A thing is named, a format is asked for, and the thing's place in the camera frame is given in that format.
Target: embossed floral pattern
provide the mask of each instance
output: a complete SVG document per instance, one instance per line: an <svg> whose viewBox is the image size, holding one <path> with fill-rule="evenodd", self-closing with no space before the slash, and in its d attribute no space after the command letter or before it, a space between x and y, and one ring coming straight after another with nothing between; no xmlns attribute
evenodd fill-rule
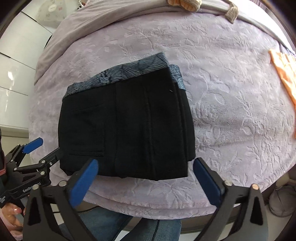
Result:
<svg viewBox="0 0 296 241"><path fill-rule="evenodd" d="M279 43L241 20L212 14L157 13L114 23L74 42L35 86L30 139L44 139L34 163L58 146L69 85L113 66L164 52L179 66L194 120L196 155L236 185L269 187L296 163L293 104L270 63ZM85 200L154 219L214 212L188 163L187 178L150 181L98 176ZM68 177L56 164L52 184Z"/></svg>

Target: fingernail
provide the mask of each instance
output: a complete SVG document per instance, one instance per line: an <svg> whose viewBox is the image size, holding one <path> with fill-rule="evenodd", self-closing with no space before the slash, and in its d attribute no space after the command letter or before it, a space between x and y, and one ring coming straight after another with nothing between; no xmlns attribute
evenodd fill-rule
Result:
<svg viewBox="0 0 296 241"><path fill-rule="evenodd" d="M21 210L19 207L18 207L18 208L14 208L13 211L14 211L15 213L22 212L22 210Z"/></svg>

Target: patterned lining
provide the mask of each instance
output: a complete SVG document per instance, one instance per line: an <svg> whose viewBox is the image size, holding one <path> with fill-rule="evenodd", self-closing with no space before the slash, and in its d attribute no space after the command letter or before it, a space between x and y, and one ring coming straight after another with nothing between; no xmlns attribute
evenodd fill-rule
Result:
<svg viewBox="0 0 296 241"><path fill-rule="evenodd" d="M87 81L74 83L68 87L64 98L81 91L109 85L121 80L128 80L167 67L170 69L173 82L178 84L179 89L185 90L179 67L169 64L165 54L161 52L135 62L114 66L96 74Z"/></svg>

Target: white cabinet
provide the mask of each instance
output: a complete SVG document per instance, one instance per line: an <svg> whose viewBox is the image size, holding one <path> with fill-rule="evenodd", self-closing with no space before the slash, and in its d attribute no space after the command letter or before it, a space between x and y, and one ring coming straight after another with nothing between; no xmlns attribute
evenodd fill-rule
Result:
<svg viewBox="0 0 296 241"><path fill-rule="evenodd" d="M51 32L21 12L0 38L0 52L35 69L51 35Z"/></svg>
<svg viewBox="0 0 296 241"><path fill-rule="evenodd" d="M0 66L0 87L31 95L34 87L34 69L2 54Z"/></svg>
<svg viewBox="0 0 296 241"><path fill-rule="evenodd" d="M29 97L0 87L0 126L29 127Z"/></svg>

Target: folded black pants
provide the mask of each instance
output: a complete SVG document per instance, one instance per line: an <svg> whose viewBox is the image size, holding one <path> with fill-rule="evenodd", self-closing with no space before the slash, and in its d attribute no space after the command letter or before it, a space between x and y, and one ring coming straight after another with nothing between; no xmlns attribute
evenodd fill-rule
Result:
<svg viewBox="0 0 296 241"><path fill-rule="evenodd" d="M99 175L187 177L195 141L185 90L173 80L176 66L172 70L163 53L147 59L68 88L58 128L60 167L68 175L95 158Z"/></svg>

